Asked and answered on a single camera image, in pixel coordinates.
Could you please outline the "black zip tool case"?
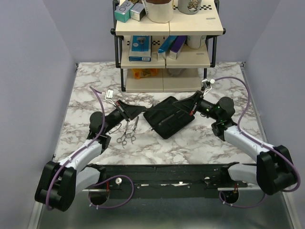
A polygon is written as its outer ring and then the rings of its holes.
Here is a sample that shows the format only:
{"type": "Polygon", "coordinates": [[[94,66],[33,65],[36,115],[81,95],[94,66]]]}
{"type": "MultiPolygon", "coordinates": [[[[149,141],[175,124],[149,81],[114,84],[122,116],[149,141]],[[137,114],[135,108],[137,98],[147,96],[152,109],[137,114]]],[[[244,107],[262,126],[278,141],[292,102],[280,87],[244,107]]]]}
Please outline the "black zip tool case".
{"type": "Polygon", "coordinates": [[[143,113],[152,130],[163,139],[170,138],[195,119],[194,115],[190,116],[173,106],[176,101],[175,97],[169,96],[143,113]]]}

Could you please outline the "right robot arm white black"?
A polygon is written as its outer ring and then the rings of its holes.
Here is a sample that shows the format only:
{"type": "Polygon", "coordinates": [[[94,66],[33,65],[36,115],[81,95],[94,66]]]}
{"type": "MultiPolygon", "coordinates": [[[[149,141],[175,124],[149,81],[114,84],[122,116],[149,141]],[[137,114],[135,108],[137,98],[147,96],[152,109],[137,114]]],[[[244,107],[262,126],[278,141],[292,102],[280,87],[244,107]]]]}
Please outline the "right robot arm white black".
{"type": "Polygon", "coordinates": [[[235,113],[234,102],[229,97],[222,97],[213,104],[203,98],[197,91],[189,98],[179,100],[173,105],[188,115],[199,112],[201,115],[215,120],[212,123],[214,135],[246,153],[255,165],[233,163],[219,175],[220,183],[230,187],[236,181],[255,184],[268,194],[284,191],[300,180],[285,146],[273,146],[247,134],[232,120],[235,113]]]}

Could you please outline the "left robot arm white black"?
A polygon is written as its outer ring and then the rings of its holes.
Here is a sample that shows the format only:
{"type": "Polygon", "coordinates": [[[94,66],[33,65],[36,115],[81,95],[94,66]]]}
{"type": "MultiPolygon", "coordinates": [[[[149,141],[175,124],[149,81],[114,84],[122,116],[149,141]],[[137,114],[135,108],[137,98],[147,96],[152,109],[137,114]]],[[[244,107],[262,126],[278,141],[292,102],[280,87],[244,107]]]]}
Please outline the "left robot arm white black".
{"type": "Polygon", "coordinates": [[[102,169],[88,163],[109,146],[108,135],[123,120],[131,121],[145,111],[144,106],[126,104],[121,100],[106,115],[104,111],[90,116],[89,134],[83,145],[59,162],[49,161],[43,168],[34,199],[49,209],[66,211],[75,195],[85,188],[102,188],[106,177],[102,169]]]}

